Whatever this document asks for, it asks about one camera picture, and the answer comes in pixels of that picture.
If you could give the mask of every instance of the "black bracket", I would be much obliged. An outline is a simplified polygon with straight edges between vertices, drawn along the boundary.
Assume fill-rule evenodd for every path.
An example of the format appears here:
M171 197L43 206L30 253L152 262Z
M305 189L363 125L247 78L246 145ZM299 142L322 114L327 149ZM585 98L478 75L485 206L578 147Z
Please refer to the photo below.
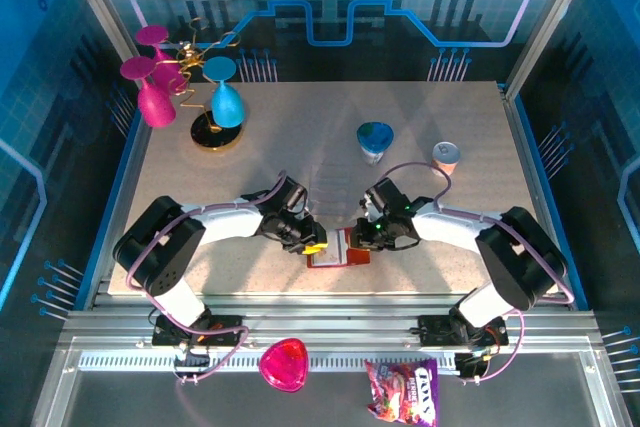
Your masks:
M422 347L491 347L498 343L500 346L509 345L502 317L496 317L483 329L467 333L461 331L460 323L450 315L421 315L418 317L418 327L412 328L411 333L420 337Z
M242 317L239 315L213 315L207 309L192 327L198 330L217 330L227 327L238 327L240 325L242 325ZM178 347L182 342L186 342L189 348L235 347L239 341L239 332L210 336L190 334L176 327L166 316L160 315L156 319L151 345Z

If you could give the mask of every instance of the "gray floor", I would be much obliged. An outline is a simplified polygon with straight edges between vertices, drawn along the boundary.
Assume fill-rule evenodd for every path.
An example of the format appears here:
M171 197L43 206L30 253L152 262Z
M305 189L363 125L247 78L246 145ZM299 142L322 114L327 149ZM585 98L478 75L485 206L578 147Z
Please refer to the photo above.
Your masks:
M199 386L170 374L84 373L76 385L67 427L384 425L367 412L365 373L312 374L296 394L268 387L257 373L218 374ZM525 354L480 387L441 377L439 425L598 424L576 357Z

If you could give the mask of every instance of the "table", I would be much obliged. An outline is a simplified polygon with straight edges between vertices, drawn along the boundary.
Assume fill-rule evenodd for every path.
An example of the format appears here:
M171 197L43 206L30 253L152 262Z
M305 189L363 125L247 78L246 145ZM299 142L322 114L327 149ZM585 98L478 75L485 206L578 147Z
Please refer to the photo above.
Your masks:
M211 84L196 84L190 102L208 101ZM394 165L430 161L433 146L457 144L462 159L444 203L533 213L531 198L494 82L296 82L234 84L245 101L243 137L226 152L200 150L189 136L197 108L178 108L176 121L154 130L127 228L161 195L180 203L225 202L271 188L280 170L309 188L311 212L325 228L355 224L366 188ZM380 164L365 165L356 129L390 124L395 140ZM444 179L411 167L392 174L413 199L434 196ZM308 269L305 258L262 237L228 239L198 248L185 274L194 291L221 293L463 293L488 279L478 256L422 242L404 252L372 253L372 263ZM130 293L116 266L109 293Z

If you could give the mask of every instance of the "black base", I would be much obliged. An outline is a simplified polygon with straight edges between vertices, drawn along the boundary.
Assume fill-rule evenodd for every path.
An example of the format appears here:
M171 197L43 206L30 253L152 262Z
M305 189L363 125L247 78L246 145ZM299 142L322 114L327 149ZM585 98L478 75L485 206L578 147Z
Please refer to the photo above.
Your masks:
M496 317L484 329L475 332L461 332L460 327L460 323L449 315L421 315L418 328L412 329L411 333L420 336L422 347L490 347L497 345L496 338L501 346L509 345L502 317Z
M219 127L213 121L211 112L202 114L191 125L191 139L202 149L220 151L237 142L242 133L242 124L231 129Z
M223 329L242 325L242 317L239 315L211 315L206 311L193 325L199 330ZM160 315L156 319L151 345L162 347L177 347L181 342L187 342L190 347L216 346L234 347L240 341L240 333L212 335L204 337L192 335L176 327L166 316Z

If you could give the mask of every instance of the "blue cup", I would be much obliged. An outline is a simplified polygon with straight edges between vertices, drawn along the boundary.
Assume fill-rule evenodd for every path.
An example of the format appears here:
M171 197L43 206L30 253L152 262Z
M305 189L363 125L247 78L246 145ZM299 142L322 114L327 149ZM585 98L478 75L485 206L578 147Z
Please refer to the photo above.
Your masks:
M367 165L376 165L393 142L393 129L382 122L367 122L358 127L358 143Z

